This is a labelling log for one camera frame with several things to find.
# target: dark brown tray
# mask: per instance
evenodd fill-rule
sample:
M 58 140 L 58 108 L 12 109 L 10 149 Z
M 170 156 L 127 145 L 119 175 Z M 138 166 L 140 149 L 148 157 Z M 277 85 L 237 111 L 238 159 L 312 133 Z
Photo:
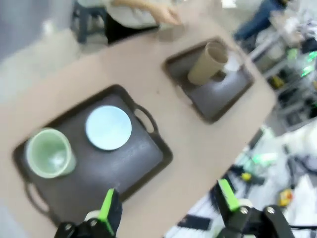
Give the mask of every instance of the dark brown tray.
M 103 151 L 93 146 L 85 133 L 85 122 L 90 112 L 101 105 L 113 105 L 124 110 L 131 119 L 132 134 L 117 150 Z M 135 111 L 141 110 L 150 120 L 154 131 L 147 132 Z M 25 191 L 42 214 L 58 225 L 62 221 L 80 223 L 88 212 L 100 210 L 106 192 L 115 188 L 121 200 L 165 168 L 172 160 L 172 152 L 159 135 L 158 126 L 151 114 L 136 104 L 119 85 L 111 86 L 80 103 L 44 127 L 53 127 L 69 139 L 77 159 L 75 171 L 59 178 L 45 179 L 28 167 L 25 142 L 18 145 L 13 158 L 25 182 Z M 33 184 L 39 196 L 49 207 L 42 209 L 30 192 Z
M 253 79 L 243 65 L 238 72 L 218 73 L 203 86 L 190 83 L 187 79 L 189 70 L 194 66 L 206 43 L 210 41 L 219 41 L 226 45 L 218 38 L 204 41 L 169 57 L 164 63 L 164 68 L 174 83 L 178 84 L 191 99 L 203 118 L 213 122 L 219 120 L 247 91 L 253 84 Z

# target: chair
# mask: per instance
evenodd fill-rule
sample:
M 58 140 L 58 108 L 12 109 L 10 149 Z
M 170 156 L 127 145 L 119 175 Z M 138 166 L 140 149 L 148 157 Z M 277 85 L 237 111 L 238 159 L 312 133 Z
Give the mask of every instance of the chair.
M 89 17 L 98 18 L 99 16 L 103 19 L 106 24 L 106 8 L 101 0 L 76 0 L 72 15 L 72 30 L 77 34 L 77 41 L 79 43 L 86 43 L 87 36 L 95 33 L 105 33 L 104 28 L 88 30 Z M 79 18 L 79 29 L 74 29 L 74 20 Z

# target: round plate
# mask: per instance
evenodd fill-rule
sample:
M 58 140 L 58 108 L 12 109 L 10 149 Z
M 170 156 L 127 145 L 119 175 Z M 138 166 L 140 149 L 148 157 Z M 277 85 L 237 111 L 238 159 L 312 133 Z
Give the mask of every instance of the round plate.
M 94 109 L 86 121 L 88 139 L 103 150 L 121 147 L 128 141 L 131 132 L 131 120 L 127 113 L 113 106 Z

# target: green cup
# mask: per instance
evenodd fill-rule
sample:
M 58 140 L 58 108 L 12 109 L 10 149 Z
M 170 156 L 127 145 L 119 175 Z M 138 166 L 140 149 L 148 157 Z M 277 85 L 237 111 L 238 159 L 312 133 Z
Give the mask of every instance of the green cup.
M 51 128 L 41 130 L 28 141 L 26 160 L 34 173 L 46 179 L 67 175 L 76 166 L 68 139 Z

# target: yellow object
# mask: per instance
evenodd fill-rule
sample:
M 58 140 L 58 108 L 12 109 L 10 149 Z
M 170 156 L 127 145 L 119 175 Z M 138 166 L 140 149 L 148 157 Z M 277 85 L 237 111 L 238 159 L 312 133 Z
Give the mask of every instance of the yellow object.
M 251 179 L 251 174 L 249 173 L 243 173 L 241 174 L 241 178 L 244 180 L 244 181 L 249 181 Z
M 293 200 L 293 191 L 291 189 L 286 189 L 280 193 L 279 198 L 279 205 L 282 207 L 286 207 Z
M 276 88 L 280 88 L 285 85 L 284 81 L 278 76 L 273 76 L 272 79 Z

